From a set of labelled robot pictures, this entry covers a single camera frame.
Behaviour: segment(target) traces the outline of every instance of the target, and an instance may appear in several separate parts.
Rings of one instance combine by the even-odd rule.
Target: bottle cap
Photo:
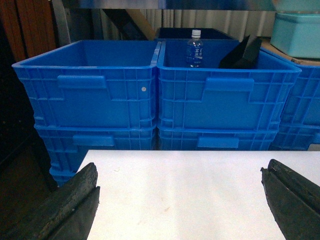
[[[192,30],[192,38],[200,38],[201,30],[193,29]]]

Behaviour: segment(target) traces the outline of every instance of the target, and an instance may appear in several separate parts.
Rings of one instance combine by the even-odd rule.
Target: crate rim
[[[217,41],[226,41],[224,39],[213,39],[208,40],[208,42],[217,42]],[[197,72],[228,72],[228,73],[301,73],[302,70],[292,64],[289,64],[282,59],[275,57],[274,55],[269,54],[268,52],[262,51],[260,49],[259,54],[263,54],[275,59],[277,62],[281,61],[284,65],[288,67],[288,69],[279,70],[279,69],[229,69],[229,68],[202,68],[202,67],[194,67],[194,68],[187,68],[187,67],[170,67],[164,66],[165,60],[165,48],[166,42],[181,42],[178,40],[165,40],[161,43],[160,53],[157,61],[156,67],[161,70],[178,70],[178,71],[197,71]]]
[[[170,128],[157,125],[160,131],[166,132],[186,132],[186,133],[206,133],[206,134],[277,134],[279,129],[253,130],[253,129],[204,129],[204,128]]]
[[[14,64],[12,64],[11,66],[13,68],[16,69],[59,69],[59,70],[108,70],[108,69],[152,69],[155,68],[157,66],[157,62],[159,59],[159,52],[161,49],[161,41],[158,41],[151,61],[150,61],[150,65],[146,65],[146,66],[53,66],[53,65],[23,65],[23,64],[27,64],[28,62],[33,61],[36,58],[40,58],[52,53],[55,53],[57,51],[61,51],[65,48],[69,48],[70,46],[76,45],[76,44],[80,44],[80,43],[84,43],[84,42],[154,42],[154,41],[144,41],[144,40],[136,40],[136,41],[132,41],[132,40],[79,40],[73,43],[70,43],[68,45],[65,46],[61,46],[58,47],[54,50],[48,51],[48,52],[44,52],[42,54],[30,57],[28,59],[16,62]]]
[[[77,132],[147,132],[153,131],[157,125],[154,123],[152,127],[140,128],[124,128],[124,127],[75,127],[75,126],[55,126],[55,125],[39,125],[35,124],[36,130],[45,131],[77,131]]]

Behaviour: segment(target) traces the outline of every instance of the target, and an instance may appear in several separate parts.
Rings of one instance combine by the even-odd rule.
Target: wooden panel
[[[16,0],[28,57],[56,48],[49,1]]]
[[[16,4],[12,0],[0,1],[0,18],[16,62],[26,59]]]

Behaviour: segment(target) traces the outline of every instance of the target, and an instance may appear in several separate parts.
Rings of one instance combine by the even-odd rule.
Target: bottle label
[[[203,46],[188,45],[186,48],[186,62],[188,64],[200,64],[202,62]]]

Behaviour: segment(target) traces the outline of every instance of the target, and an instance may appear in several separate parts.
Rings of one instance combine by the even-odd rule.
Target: stacked crates
[[[13,65],[59,186],[90,149],[269,149],[302,70],[262,50],[252,69],[218,68],[239,44],[228,38],[203,40],[191,68],[187,42],[84,40]]]
[[[263,51],[302,70],[289,93],[279,132],[270,149],[304,151],[311,144],[320,144],[320,62],[294,63],[269,50]]]
[[[159,68],[161,150],[268,150],[301,72],[260,51],[253,69],[220,69],[238,42],[204,40],[202,67],[187,67],[187,40],[162,42]]]
[[[84,40],[13,65],[60,186],[89,149],[155,148],[160,46]]]

